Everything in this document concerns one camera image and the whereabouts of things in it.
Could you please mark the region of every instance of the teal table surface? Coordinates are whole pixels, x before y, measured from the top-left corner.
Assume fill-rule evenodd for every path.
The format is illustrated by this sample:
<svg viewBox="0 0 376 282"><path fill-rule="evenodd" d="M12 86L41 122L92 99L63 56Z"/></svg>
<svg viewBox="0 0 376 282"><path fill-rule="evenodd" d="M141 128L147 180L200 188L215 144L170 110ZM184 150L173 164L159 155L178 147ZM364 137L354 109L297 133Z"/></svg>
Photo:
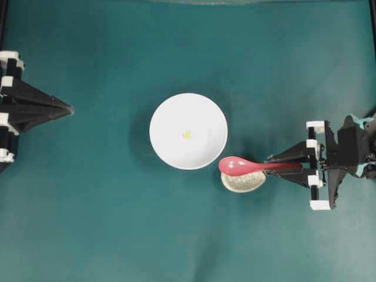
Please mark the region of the teal table surface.
<svg viewBox="0 0 376 282"><path fill-rule="evenodd" d="M347 176L334 211L270 177L226 190L218 159L163 163L153 111L195 92L227 118L220 157L263 161L376 106L368 1L197 6L9 3L23 80L75 107L24 134L0 175L0 280L375 281L376 182ZM321 192L326 198L327 192Z"/></svg>

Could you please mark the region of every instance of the red spoon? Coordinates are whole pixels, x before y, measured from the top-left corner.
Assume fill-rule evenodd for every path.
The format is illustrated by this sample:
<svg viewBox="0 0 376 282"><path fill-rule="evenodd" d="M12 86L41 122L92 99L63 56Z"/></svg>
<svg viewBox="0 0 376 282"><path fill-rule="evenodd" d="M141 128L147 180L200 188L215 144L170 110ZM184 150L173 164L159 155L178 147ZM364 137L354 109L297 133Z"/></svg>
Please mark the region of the red spoon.
<svg viewBox="0 0 376 282"><path fill-rule="evenodd" d="M253 163L240 157L230 156L221 159L219 169L229 176L241 176L267 169L301 169L300 163Z"/></svg>

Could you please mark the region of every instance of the white bowl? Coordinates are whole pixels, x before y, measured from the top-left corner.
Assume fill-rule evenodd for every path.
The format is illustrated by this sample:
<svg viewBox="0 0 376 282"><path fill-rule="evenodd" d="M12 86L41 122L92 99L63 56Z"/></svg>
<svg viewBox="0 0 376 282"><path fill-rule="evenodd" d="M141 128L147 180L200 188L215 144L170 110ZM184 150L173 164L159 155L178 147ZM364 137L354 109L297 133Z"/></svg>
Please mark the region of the white bowl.
<svg viewBox="0 0 376 282"><path fill-rule="evenodd" d="M227 122L212 100L184 93L168 98L156 109L149 134L164 162L178 169L200 169L222 152Z"/></svg>

